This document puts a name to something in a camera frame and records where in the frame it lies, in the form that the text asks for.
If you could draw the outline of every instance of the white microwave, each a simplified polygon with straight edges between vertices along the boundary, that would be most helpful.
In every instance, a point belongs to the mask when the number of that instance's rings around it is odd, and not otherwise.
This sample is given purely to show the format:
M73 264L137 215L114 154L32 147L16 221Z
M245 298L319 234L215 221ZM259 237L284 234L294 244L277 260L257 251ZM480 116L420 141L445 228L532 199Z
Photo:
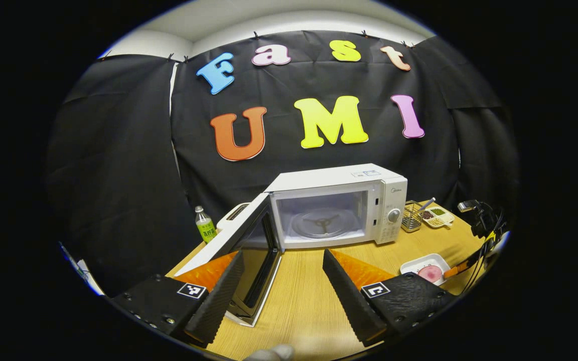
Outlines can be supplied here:
M227 318L255 326L285 249L398 238L407 179L375 164L281 173L221 219L218 235L175 276L241 250L245 271Z

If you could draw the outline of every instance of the metal utensil holder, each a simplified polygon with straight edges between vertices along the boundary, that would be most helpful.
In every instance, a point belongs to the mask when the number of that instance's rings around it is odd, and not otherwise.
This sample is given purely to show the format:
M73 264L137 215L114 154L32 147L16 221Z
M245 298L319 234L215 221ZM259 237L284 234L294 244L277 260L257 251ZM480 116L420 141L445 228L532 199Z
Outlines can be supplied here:
M401 222L401 228L406 232L417 231L420 226L422 226L422 214L415 214L422 205L415 201L405 202L405 208L403 210L403 222Z

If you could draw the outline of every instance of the open microwave door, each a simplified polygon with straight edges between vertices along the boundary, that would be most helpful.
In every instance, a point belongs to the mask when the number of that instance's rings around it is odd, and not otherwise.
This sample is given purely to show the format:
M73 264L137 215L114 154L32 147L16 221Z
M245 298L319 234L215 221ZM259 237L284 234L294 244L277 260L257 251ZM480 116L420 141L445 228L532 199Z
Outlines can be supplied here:
M227 229L218 233L175 276L234 251L242 253L244 271L225 315L243 326L253 327L281 259L268 194L255 197Z

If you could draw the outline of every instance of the blue letter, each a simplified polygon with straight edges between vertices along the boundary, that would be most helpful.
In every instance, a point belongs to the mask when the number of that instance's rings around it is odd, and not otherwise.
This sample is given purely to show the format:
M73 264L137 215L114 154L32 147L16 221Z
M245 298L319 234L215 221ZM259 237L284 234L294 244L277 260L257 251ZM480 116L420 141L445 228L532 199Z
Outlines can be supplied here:
M233 76L226 76L223 73L231 73L233 65L226 60L233 59L233 54L222 53L222 55L211 60L211 62L195 73L195 75L202 75L211 85L211 94L218 94L222 89L231 84L235 78Z

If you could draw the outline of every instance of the foam letter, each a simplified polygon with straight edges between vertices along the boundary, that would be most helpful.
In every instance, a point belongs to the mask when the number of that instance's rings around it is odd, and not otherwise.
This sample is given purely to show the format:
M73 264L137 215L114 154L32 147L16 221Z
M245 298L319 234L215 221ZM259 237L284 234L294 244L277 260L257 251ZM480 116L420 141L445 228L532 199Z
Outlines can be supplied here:
M328 112L316 99L301 99L294 103L294 107L303 113L305 124L305 138L300 142L303 148L317 148L323 146L324 139L319 137L318 128L323 131L331 144L336 144L342 126L340 140L345 144L367 142L369 136L363 132L363 125L358 116L358 98L355 96L341 96L336 100L333 112Z
M341 62L357 62L360 60L360 53L354 50L356 45L347 40L334 40L330 43L333 50L331 55Z
M413 112L413 98L407 95L394 95L392 101L398 105L403 117L403 136L406 138L421 138L425 135L425 131L418 125L418 119Z
M401 54L399 51L394 50L394 48L392 48L391 46L383 46L383 48L380 48L380 51L382 51L383 53L387 53L389 59L392 60L392 63L398 69L410 71L411 66L409 66L409 64L404 63L403 60L401 60L403 54Z
M257 55L251 59L251 62L258 66L269 64L284 65L289 64L289 49L284 45L266 45L255 50Z
M220 157L236 162L251 159L260 154L264 148L264 125L262 115L266 113L264 107L249 108L242 115L249 120L251 142L247 146L237 146L233 137L233 122L238 118L236 114L223 114L211 119L211 126L215 129L215 144Z
M211 94L213 95L218 94L218 92L235 80L231 75L224 75L224 73L231 73L233 71L233 65L227 62L229 59L233 59L233 54L222 53L195 73L197 76L204 76L207 82L209 82L211 85Z

